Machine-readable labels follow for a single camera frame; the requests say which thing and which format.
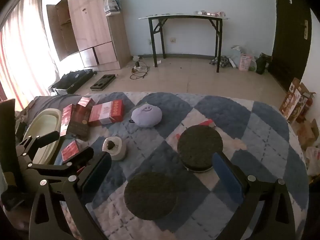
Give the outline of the dark door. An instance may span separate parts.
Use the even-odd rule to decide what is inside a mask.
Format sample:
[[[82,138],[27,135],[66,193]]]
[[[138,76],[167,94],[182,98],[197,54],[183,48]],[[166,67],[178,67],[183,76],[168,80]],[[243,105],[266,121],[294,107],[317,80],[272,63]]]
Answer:
[[[304,74],[311,30],[310,8],[303,0],[276,0],[276,34],[268,71],[284,90]]]

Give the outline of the red white small box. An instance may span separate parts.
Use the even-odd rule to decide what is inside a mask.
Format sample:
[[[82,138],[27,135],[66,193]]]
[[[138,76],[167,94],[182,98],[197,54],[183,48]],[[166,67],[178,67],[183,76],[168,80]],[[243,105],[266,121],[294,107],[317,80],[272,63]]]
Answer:
[[[76,140],[73,140],[70,144],[68,144],[61,152],[63,162],[68,161],[74,155],[80,152],[79,146]]]

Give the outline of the red pink curtain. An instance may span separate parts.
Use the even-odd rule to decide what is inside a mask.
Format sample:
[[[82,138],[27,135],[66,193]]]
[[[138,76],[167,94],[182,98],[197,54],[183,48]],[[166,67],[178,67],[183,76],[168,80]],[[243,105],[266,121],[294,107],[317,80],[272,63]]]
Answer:
[[[49,48],[42,0],[20,0],[1,28],[1,85],[21,111],[35,97],[49,96],[59,76]]]

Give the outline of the pink bag on floor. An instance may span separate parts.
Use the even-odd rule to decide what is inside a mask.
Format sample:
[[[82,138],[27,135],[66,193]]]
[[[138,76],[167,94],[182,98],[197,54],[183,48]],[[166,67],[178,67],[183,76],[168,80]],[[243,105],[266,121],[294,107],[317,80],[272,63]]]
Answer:
[[[240,71],[249,71],[249,67],[252,61],[252,56],[249,54],[242,54],[239,62]]]

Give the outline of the wooden wardrobe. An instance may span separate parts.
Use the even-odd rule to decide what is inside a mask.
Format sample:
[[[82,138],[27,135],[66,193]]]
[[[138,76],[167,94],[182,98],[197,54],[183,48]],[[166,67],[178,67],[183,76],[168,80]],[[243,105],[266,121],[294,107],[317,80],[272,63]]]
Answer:
[[[82,68],[118,70],[131,60],[122,14],[105,14],[108,0],[42,0],[47,36],[59,63],[75,56]]]

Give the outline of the black open suitcase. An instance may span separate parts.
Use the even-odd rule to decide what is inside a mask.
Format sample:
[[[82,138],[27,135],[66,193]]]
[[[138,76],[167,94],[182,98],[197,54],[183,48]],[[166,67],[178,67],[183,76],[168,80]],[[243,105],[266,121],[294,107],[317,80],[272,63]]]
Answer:
[[[93,70],[84,69],[64,74],[59,81],[54,83],[50,90],[58,95],[74,94],[82,85],[94,75]]]

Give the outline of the dark round sponge pad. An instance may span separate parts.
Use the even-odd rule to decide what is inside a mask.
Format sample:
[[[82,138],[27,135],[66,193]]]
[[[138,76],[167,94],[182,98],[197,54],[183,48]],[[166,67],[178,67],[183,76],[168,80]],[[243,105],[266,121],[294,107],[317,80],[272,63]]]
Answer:
[[[165,217],[175,208],[177,199],[173,179],[158,172],[143,172],[134,176],[124,190],[126,207],[143,220]]]

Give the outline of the black foam tray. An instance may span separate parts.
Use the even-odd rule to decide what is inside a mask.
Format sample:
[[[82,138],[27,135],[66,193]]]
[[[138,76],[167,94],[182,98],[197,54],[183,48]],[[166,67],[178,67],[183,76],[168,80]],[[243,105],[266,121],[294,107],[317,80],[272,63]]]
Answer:
[[[95,84],[90,87],[91,91],[103,91],[116,76],[114,74],[103,75]]]

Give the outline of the red white upright box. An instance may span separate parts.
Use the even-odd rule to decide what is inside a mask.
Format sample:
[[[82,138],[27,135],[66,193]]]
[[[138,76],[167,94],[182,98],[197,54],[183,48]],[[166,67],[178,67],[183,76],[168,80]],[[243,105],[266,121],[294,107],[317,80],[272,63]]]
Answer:
[[[60,136],[64,137],[67,134],[67,129],[72,117],[72,112],[74,105],[70,104],[66,106],[62,111],[61,127],[60,127]]]

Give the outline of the large red white box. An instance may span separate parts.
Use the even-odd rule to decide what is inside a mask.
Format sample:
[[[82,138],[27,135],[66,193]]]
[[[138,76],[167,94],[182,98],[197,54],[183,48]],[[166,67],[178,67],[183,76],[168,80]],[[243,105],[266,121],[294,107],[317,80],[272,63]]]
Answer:
[[[102,126],[122,122],[124,118],[124,104],[122,100],[113,100],[92,107],[89,126]]]

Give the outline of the dark red box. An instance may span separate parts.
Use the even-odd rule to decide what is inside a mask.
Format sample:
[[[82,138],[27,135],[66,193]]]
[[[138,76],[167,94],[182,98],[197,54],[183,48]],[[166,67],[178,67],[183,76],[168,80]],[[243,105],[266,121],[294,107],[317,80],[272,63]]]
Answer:
[[[86,139],[89,131],[89,117],[91,109],[82,105],[70,104],[67,115],[66,134],[69,136]]]

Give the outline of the blue checkered blanket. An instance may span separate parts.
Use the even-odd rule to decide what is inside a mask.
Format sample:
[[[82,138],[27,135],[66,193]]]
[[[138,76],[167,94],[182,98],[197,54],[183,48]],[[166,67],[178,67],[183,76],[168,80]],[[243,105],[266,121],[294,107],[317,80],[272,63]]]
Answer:
[[[306,164],[299,141],[279,111],[262,102],[194,94],[114,92],[95,94],[105,103],[122,100],[124,120],[91,129],[89,146],[100,151],[109,136],[119,136],[126,157],[115,161],[88,206],[109,239],[215,239],[237,204],[212,168],[210,141],[203,132],[183,132],[209,121],[221,136],[219,147],[247,175],[285,181],[293,207],[296,239],[303,233],[309,201]],[[174,179],[179,198],[162,219],[147,221],[125,205],[127,183],[142,172]]]

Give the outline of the cardboard boxes pile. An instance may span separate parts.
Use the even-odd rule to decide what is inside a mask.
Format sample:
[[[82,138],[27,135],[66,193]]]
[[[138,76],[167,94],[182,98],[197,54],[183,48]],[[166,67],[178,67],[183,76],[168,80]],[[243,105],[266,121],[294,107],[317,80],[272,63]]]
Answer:
[[[293,127],[302,150],[314,145],[319,137],[317,121],[307,120],[306,116],[313,105],[316,93],[310,92],[299,79],[294,78],[279,111]]]

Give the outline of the white tape roll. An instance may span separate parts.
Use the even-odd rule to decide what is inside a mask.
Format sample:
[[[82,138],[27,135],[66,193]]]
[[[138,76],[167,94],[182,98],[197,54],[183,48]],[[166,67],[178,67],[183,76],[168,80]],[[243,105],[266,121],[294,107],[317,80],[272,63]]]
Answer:
[[[126,143],[120,137],[108,137],[103,142],[102,151],[107,152],[114,161],[121,161],[126,157]]]

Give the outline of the purple smiley plush toy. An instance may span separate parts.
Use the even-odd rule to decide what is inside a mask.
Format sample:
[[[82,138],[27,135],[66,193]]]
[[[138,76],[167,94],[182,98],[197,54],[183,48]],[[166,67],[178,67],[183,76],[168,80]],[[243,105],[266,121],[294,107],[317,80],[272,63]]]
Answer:
[[[162,110],[148,103],[132,111],[130,123],[136,124],[142,128],[152,128],[162,120]]]

